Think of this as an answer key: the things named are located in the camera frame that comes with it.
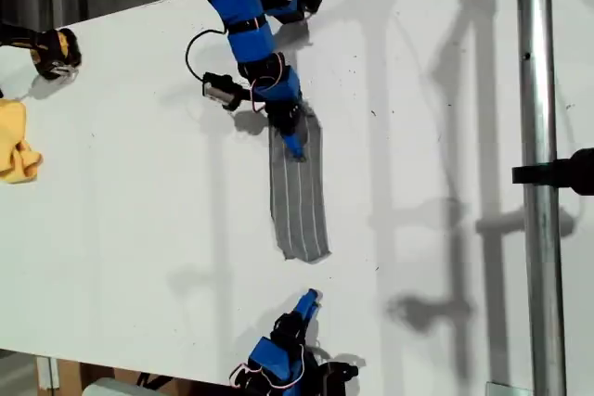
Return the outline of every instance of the white table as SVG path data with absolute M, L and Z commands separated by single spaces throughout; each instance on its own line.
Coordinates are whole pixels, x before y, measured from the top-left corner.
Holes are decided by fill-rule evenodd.
M 314 287 L 310 339 L 367 363 L 352 394 L 483 394 L 501 376 L 529 388 L 523 233 L 498 218 L 476 230 L 522 206 L 515 0 L 493 20 L 490 0 L 461 1 L 325 0 L 311 20 L 297 65 L 324 129 L 332 250 L 315 265 L 275 246 L 266 130 L 237 131 L 185 68 L 189 38 L 219 25 L 203 0 L 75 25 L 84 66 L 68 85 L 32 88 L 27 53 L 1 49 L 2 88 L 26 96 L 45 162 L 38 181 L 0 185 L 0 348 L 225 383 Z M 555 1 L 567 156 L 594 145 L 594 13 Z M 221 37 L 192 60 L 236 73 Z M 562 193 L 583 209 L 563 240 L 572 395 L 592 385 L 585 203 Z

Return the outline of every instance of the silver pipe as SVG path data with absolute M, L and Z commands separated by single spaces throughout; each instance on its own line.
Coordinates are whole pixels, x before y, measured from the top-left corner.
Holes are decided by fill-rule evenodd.
M 557 158 L 551 0 L 518 0 L 523 164 Z M 526 263 L 535 396 L 565 396 L 559 197 L 524 187 Z

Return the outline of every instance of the gray cloth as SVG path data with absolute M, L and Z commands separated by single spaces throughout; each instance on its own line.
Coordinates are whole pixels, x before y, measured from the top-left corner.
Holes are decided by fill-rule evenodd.
M 315 262 L 330 254 L 322 190 L 322 131 L 304 112 L 297 128 L 305 160 L 296 160 L 280 133 L 269 128 L 270 213 L 286 259 Z

